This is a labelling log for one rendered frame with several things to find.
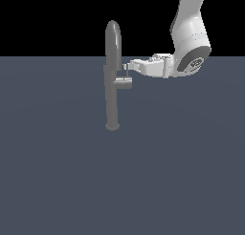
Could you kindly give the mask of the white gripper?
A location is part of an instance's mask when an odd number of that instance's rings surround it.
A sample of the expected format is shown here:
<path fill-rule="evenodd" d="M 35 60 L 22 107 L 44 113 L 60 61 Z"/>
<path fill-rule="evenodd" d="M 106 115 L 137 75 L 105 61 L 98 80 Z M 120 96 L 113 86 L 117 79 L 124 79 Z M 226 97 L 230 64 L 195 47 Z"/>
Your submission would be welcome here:
<path fill-rule="evenodd" d="M 168 78 L 173 70 L 174 56 L 170 53 L 155 53 L 148 60 L 133 59 L 122 65 L 124 70 L 134 70 L 141 75 Z"/>

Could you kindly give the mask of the grey faucet handle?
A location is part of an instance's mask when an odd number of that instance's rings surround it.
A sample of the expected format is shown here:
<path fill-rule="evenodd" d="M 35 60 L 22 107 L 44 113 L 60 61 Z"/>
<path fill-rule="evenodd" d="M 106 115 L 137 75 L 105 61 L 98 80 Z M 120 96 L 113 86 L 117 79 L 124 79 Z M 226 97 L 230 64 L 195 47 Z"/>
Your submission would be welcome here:
<path fill-rule="evenodd" d="M 131 76 L 117 76 L 117 72 L 114 72 L 113 86 L 116 89 L 131 89 L 133 79 Z"/>

